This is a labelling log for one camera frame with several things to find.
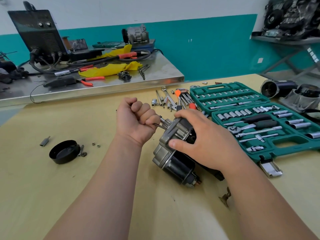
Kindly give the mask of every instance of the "metal table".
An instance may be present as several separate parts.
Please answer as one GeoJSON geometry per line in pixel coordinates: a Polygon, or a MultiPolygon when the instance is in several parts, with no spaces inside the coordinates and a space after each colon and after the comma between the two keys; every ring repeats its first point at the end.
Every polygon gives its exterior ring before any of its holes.
{"type": "MultiPolygon", "coordinates": [[[[150,68],[144,72],[146,80],[142,79],[139,71],[129,71],[132,76],[129,82],[119,80],[117,75],[112,75],[106,76],[105,80],[92,81],[93,87],[87,87],[82,83],[60,88],[45,88],[39,86],[32,92],[32,98],[38,103],[184,82],[184,75],[159,52],[153,53],[149,58],[142,60],[141,63],[143,65],[150,65],[150,68]]],[[[29,64],[26,64],[24,68],[29,72],[36,72],[29,64]]],[[[78,73],[73,73],[72,75],[75,76],[75,78],[84,78],[78,73]]],[[[32,103],[30,99],[31,91],[36,86],[45,84],[56,78],[54,75],[43,74],[40,76],[31,76],[23,80],[15,80],[11,84],[0,83],[1,87],[10,87],[10,89],[0,92],[0,107],[32,103]]]]}
{"type": "Polygon", "coordinates": [[[311,44],[320,43],[320,38],[318,37],[310,37],[305,40],[295,40],[295,41],[281,41],[277,38],[272,37],[265,37],[265,36],[252,36],[251,39],[253,40],[259,40],[264,42],[269,42],[272,44],[272,47],[274,51],[281,57],[281,59],[276,62],[274,65],[270,66],[263,72],[261,72],[259,75],[264,76],[268,79],[273,79],[271,76],[269,76],[267,73],[276,68],[278,65],[282,63],[286,63],[296,74],[293,77],[290,77],[290,80],[295,80],[298,77],[301,77],[303,75],[309,75],[313,76],[315,78],[320,78],[319,74],[311,72],[313,69],[317,68],[320,71],[320,60],[318,59],[317,55],[313,52],[311,48],[311,44]],[[288,50],[288,48],[294,49],[293,52],[290,54],[286,54],[285,50],[288,50]],[[291,61],[290,58],[295,56],[296,54],[306,51],[310,57],[310,59],[314,62],[314,64],[304,70],[298,69],[291,61]]]}

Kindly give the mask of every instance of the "metal latch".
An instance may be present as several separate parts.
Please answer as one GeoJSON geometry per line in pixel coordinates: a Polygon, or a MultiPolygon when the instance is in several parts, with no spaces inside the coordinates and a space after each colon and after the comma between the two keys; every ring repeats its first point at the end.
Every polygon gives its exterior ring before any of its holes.
{"type": "Polygon", "coordinates": [[[259,166],[262,168],[262,170],[268,176],[268,178],[278,177],[282,175],[282,170],[277,166],[277,164],[274,161],[265,163],[259,162],[259,166]]]}

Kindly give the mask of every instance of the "stainless steel tabletop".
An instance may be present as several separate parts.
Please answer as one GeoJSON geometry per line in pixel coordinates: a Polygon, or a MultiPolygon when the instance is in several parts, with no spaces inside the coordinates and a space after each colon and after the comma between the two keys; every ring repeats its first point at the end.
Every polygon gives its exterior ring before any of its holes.
{"type": "MultiPolygon", "coordinates": [[[[35,102],[53,101],[97,94],[124,92],[148,87],[156,87],[166,84],[184,82],[184,75],[160,52],[153,53],[149,58],[140,61],[143,65],[149,64],[150,68],[145,73],[146,80],[142,79],[139,71],[129,71],[132,78],[129,82],[119,80],[117,75],[106,76],[105,80],[94,80],[93,87],[87,87],[82,83],[72,84],[60,88],[37,87],[32,92],[35,102]]],[[[28,72],[36,72],[29,64],[24,66],[28,72]]],[[[78,73],[73,73],[75,78],[84,78],[78,73]]],[[[40,84],[50,82],[57,77],[50,74],[31,76],[23,80],[14,80],[11,84],[0,83],[0,88],[10,89],[0,92],[0,107],[29,104],[31,91],[40,84]]]]}
{"type": "Polygon", "coordinates": [[[320,43],[319,37],[310,37],[304,40],[294,40],[294,41],[290,41],[290,40],[282,41],[277,38],[266,37],[266,36],[252,36],[251,39],[270,42],[270,43],[276,43],[276,44],[284,44],[284,45],[305,45],[305,44],[320,43]]]}

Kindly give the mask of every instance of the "finger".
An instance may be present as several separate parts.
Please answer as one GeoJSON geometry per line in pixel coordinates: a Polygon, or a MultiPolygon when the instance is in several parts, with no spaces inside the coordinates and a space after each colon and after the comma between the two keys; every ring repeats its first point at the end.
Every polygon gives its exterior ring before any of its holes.
{"type": "Polygon", "coordinates": [[[157,128],[155,125],[153,124],[160,124],[160,116],[155,114],[155,115],[152,115],[150,118],[148,118],[146,120],[146,125],[150,125],[152,128],[157,128]]]}
{"type": "Polygon", "coordinates": [[[125,97],[121,100],[119,109],[120,108],[130,108],[130,105],[135,103],[138,99],[136,97],[125,97]]]}
{"type": "Polygon", "coordinates": [[[137,118],[140,118],[144,113],[151,109],[150,104],[144,103],[141,108],[135,112],[137,118]]]}
{"type": "Polygon", "coordinates": [[[146,113],[144,113],[139,120],[139,123],[142,125],[146,124],[146,120],[149,119],[151,116],[156,115],[156,112],[153,109],[149,109],[146,113]]]}
{"type": "Polygon", "coordinates": [[[179,152],[185,153],[190,156],[192,154],[194,145],[179,139],[172,139],[169,141],[169,146],[179,152]]]}
{"type": "Polygon", "coordinates": [[[141,109],[142,102],[141,101],[136,101],[134,104],[131,105],[131,110],[132,112],[136,113],[141,109]]]}
{"type": "Polygon", "coordinates": [[[207,118],[200,111],[194,109],[179,110],[177,113],[174,114],[174,116],[176,118],[186,118],[193,127],[196,127],[199,123],[203,122],[203,118],[207,120],[207,118]]]}

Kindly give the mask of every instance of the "yellow cloth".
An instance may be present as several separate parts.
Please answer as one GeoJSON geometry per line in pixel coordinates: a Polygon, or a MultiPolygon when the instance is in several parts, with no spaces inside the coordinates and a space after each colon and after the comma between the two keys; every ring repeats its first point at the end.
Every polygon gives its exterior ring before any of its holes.
{"type": "Polygon", "coordinates": [[[126,70],[137,71],[141,66],[142,64],[137,61],[132,61],[130,64],[109,64],[102,68],[95,67],[85,72],[79,72],[79,75],[85,77],[110,76],[126,70]]]}
{"type": "Polygon", "coordinates": [[[117,55],[120,55],[120,54],[126,54],[126,53],[129,53],[131,51],[131,48],[132,48],[132,45],[131,44],[127,44],[125,45],[122,49],[115,49],[109,53],[105,53],[101,56],[97,56],[95,58],[92,58],[92,59],[88,59],[88,61],[90,60],[97,60],[97,59],[101,59],[101,58],[105,58],[105,57],[113,57],[113,56],[117,56],[117,55]]]}

